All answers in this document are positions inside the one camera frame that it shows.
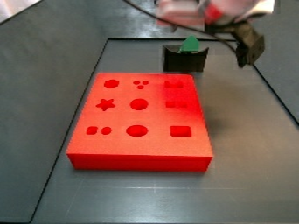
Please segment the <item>white and red gripper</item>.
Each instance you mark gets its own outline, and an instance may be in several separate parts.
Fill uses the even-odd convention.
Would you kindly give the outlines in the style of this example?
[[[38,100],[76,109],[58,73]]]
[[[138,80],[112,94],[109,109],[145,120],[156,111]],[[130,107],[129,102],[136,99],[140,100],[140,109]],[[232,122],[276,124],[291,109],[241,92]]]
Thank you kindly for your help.
[[[225,26],[271,14],[276,0],[157,0],[156,23],[201,28]]]

